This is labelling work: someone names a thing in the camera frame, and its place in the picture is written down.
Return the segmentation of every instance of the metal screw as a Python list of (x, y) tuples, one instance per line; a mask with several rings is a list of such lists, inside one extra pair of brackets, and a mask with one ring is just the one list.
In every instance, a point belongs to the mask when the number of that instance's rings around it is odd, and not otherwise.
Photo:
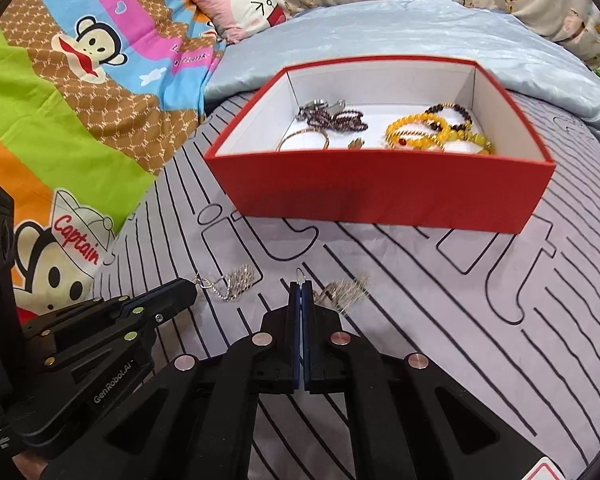
[(184, 354), (178, 357), (173, 365), (181, 372), (186, 372), (196, 365), (196, 358), (193, 355)]
[(251, 342), (256, 346), (268, 346), (273, 341), (273, 336), (267, 332), (258, 332), (251, 338)]
[(429, 358), (424, 354), (411, 354), (407, 357), (407, 362), (411, 368), (416, 368), (416, 370), (424, 370), (429, 366)]
[(346, 332), (334, 332), (331, 334), (331, 342), (338, 346), (348, 345), (351, 343), (351, 336)]

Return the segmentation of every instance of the black bracelet bead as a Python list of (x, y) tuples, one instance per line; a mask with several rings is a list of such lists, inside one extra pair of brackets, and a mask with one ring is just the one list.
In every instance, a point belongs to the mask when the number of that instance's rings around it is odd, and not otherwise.
[[(461, 124), (452, 124), (451, 129), (455, 130), (455, 131), (464, 131), (468, 128), (471, 127), (471, 125), (474, 123), (474, 121), (471, 118), (471, 114), (467, 111), (466, 108), (464, 108), (462, 105), (456, 104), (456, 103), (440, 103), (437, 105), (433, 105), (432, 107), (427, 108), (424, 113), (426, 114), (437, 114), (440, 113), (444, 108), (451, 108), (452, 110), (456, 111), (457, 113), (459, 113), (462, 118), (464, 119), (464, 122)], [(431, 123), (429, 125), (431, 128), (433, 128), (434, 130), (436, 130), (437, 132), (442, 131), (442, 126), (440, 126), (440, 123)]]

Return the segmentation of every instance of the pillow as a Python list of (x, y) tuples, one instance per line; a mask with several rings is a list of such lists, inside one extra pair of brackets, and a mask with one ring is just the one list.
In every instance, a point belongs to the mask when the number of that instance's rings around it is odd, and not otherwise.
[(238, 43), (257, 32), (286, 22), (277, 0), (192, 0), (229, 43)]

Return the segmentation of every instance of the red box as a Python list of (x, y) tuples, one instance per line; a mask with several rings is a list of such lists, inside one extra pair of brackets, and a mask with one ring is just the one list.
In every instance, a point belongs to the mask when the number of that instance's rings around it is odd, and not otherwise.
[[(306, 127), (299, 106), (344, 99), (365, 113), (362, 134), (329, 132), (330, 146)], [(386, 127), (436, 103), (471, 111), (496, 155), (389, 150)], [(445, 110), (452, 123), (460, 118)], [(361, 150), (346, 149), (363, 137)], [(370, 56), (290, 66), (257, 92), (205, 154), (206, 163), (247, 216), (522, 231), (555, 169), (529, 120), (474, 61)]]

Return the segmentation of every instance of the dark beaded bracelet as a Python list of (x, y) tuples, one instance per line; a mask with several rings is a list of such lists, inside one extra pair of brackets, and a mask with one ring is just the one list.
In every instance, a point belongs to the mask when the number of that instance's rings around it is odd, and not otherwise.
[(325, 128), (336, 132), (363, 132), (369, 126), (362, 121), (363, 113), (358, 110), (343, 110), (330, 115), (326, 110), (309, 114), (307, 124), (314, 128)]
[[(460, 132), (460, 131), (467, 131), (467, 130), (471, 129), (471, 126), (472, 126), (472, 124), (474, 124), (474, 121), (471, 118), (471, 114), (462, 105), (455, 104), (455, 103), (440, 103), (440, 104), (433, 105), (432, 107), (427, 108), (424, 111), (424, 113), (438, 114), (445, 108), (451, 108), (452, 110), (458, 112), (464, 119), (464, 123), (462, 123), (462, 124), (453, 124), (451, 126), (452, 130)], [(442, 131), (442, 126), (440, 125), (440, 123), (432, 122), (429, 124), (429, 126), (432, 129), (436, 130), (437, 132)]]

